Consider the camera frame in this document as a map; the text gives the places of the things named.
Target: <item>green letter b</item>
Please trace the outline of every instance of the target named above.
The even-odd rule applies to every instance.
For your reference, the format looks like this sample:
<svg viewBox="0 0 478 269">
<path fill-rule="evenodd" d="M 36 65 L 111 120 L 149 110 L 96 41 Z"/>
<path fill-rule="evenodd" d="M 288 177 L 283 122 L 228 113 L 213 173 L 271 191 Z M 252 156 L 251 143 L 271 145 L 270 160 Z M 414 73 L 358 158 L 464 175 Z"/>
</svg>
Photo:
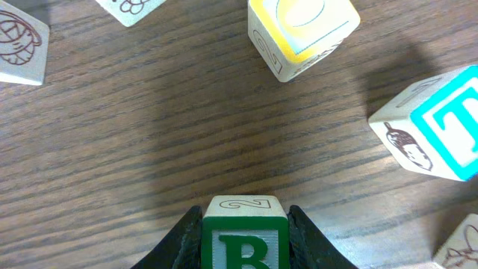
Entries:
<svg viewBox="0 0 478 269">
<path fill-rule="evenodd" d="M 255 236 L 220 235 L 219 240 L 226 244 L 226 268 L 242 269 L 243 265 L 252 265 L 255 269 L 270 269 L 261 262 L 267 255 L 267 244 Z M 252 256 L 242 256 L 242 246 L 248 244 L 253 248 Z"/>
</svg>

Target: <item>drawing on block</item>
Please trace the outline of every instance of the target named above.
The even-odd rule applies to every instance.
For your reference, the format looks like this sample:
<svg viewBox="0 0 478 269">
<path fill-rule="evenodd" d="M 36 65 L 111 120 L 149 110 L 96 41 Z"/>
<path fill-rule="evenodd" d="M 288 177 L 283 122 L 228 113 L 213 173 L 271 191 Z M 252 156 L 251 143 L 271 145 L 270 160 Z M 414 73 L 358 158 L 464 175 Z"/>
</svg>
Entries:
<svg viewBox="0 0 478 269">
<path fill-rule="evenodd" d="M 407 132 L 393 129 L 390 123 L 385 123 L 388 129 L 387 139 L 392 145 L 398 148 L 405 157 L 416 164 L 418 167 L 431 171 L 433 168 L 432 160 L 418 145 L 417 141 Z"/>
<path fill-rule="evenodd" d="M 255 208 L 271 208 L 269 200 L 253 200 L 253 202 L 246 200 L 229 200 L 219 204 L 220 207 L 228 209 L 238 209 L 242 205 Z"/>
<path fill-rule="evenodd" d="M 0 57 L 13 65 L 29 62 L 42 45 L 38 32 L 19 16 L 0 10 Z"/>
<path fill-rule="evenodd" d="M 279 59 L 277 58 L 277 56 L 270 51 L 269 46 L 267 45 L 267 43 L 265 42 L 261 34 L 259 34 L 257 30 L 254 30 L 253 33 L 254 33 L 255 41 L 257 42 L 259 48 L 261 48 L 263 52 L 267 53 L 267 56 L 269 57 L 270 61 L 274 65 L 274 69 L 276 70 L 278 74 L 280 74 L 282 71 L 281 62 L 279 62 Z"/>
<path fill-rule="evenodd" d="M 133 15 L 139 14 L 144 8 L 144 4 L 149 0 L 123 0 L 123 3 L 119 7 L 120 10 L 124 13 L 131 13 Z"/>
<path fill-rule="evenodd" d="M 463 250 L 447 249 L 447 255 L 441 264 L 446 269 L 461 268 L 464 265 L 473 263 L 478 268 L 478 229 L 467 225 L 463 230 L 467 248 Z"/>
</svg>

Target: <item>yellow letter block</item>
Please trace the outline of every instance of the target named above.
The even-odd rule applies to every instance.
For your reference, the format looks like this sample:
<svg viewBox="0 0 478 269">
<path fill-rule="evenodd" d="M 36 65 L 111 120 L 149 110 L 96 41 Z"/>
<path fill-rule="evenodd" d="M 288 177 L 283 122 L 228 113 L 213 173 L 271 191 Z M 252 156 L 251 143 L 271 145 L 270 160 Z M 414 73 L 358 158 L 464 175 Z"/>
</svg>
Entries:
<svg viewBox="0 0 478 269">
<path fill-rule="evenodd" d="M 332 53 L 360 24 L 349 0 L 249 0 L 249 37 L 280 82 Z"/>
</svg>

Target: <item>letter block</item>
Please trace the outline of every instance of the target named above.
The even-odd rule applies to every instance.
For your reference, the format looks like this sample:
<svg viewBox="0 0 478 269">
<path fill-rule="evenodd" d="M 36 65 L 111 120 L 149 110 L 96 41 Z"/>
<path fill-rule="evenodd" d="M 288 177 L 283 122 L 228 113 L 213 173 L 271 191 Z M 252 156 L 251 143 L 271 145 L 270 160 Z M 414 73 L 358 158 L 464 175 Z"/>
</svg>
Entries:
<svg viewBox="0 0 478 269">
<path fill-rule="evenodd" d="M 45 23 L 0 0 L 0 81 L 43 84 L 49 35 Z"/>
<path fill-rule="evenodd" d="M 359 24 L 349 0 L 249 0 L 249 38 L 280 82 L 324 59 Z"/>
<path fill-rule="evenodd" d="M 96 0 L 107 12 L 113 15 L 124 26 L 130 27 L 166 0 Z"/>
<path fill-rule="evenodd" d="M 289 268 L 288 229 L 275 197 L 215 197 L 203 219 L 202 268 Z"/>
<path fill-rule="evenodd" d="M 478 66 L 414 83 L 369 124 L 407 170 L 471 179 L 478 174 Z"/>
<path fill-rule="evenodd" d="M 478 268 L 478 215 L 469 214 L 433 259 L 443 269 Z"/>
</svg>

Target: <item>brown wood surface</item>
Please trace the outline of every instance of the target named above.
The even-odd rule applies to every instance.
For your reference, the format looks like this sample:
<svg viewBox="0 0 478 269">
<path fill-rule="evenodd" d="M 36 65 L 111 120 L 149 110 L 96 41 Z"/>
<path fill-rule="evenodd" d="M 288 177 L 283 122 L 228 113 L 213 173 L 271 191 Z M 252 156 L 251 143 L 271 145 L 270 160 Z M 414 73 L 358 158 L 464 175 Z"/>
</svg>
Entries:
<svg viewBox="0 0 478 269">
<path fill-rule="evenodd" d="M 360 268 L 413 268 L 478 211 L 478 180 L 404 170 L 366 121 L 477 62 L 476 1 L 354 0 L 359 29 L 287 84 L 246 0 L 168 0 L 132 28 L 94 0 L 9 2 L 52 32 L 42 87 L 0 83 L 0 268 L 129 268 L 218 194 L 276 195 Z"/>
</svg>

